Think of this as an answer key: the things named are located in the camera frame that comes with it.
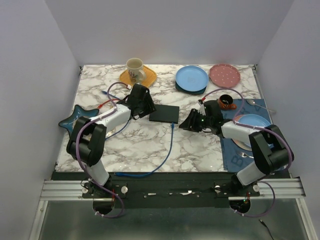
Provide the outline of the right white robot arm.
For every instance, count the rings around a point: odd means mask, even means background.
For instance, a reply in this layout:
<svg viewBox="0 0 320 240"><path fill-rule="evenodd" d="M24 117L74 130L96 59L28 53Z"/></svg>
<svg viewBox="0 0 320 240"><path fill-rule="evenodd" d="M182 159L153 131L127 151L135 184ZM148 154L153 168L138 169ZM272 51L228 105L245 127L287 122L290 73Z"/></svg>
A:
<svg viewBox="0 0 320 240"><path fill-rule="evenodd" d="M223 118L216 100L200 101L199 104L199 109L191 109L188 117L179 125L180 129L196 133L209 129L220 138L250 144L253 162L231 177L230 191L234 195L243 195L248 185L279 168L291 166L294 154L278 126L252 126Z"/></svg>

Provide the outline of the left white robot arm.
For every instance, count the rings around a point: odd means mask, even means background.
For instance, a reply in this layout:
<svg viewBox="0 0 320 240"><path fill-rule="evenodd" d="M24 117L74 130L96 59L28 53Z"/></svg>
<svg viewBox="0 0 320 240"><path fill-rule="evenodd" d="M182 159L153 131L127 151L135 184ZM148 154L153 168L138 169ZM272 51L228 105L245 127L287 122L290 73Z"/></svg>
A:
<svg viewBox="0 0 320 240"><path fill-rule="evenodd" d="M129 95L118 102L111 100L113 107L110 110L95 117L78 118L66 147L66 152L95 182L93 191L101 198L111 191L107 182L110 175L101 160L107 133L136 116L143 118L156 111L147 87L141 84L126 87L130 89Z"/></svg>

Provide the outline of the black network switch box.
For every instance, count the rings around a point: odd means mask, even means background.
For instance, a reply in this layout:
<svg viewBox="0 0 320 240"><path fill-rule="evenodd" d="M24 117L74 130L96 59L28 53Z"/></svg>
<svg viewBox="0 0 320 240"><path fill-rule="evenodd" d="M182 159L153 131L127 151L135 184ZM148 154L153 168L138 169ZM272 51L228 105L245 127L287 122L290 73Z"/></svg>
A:
<svg viewBox="0 0 320 240"><path fill-rule="evenodd" d="M179 111L179 106L156 104L155 111L149 115L149 121L178 124Z"/></svg>

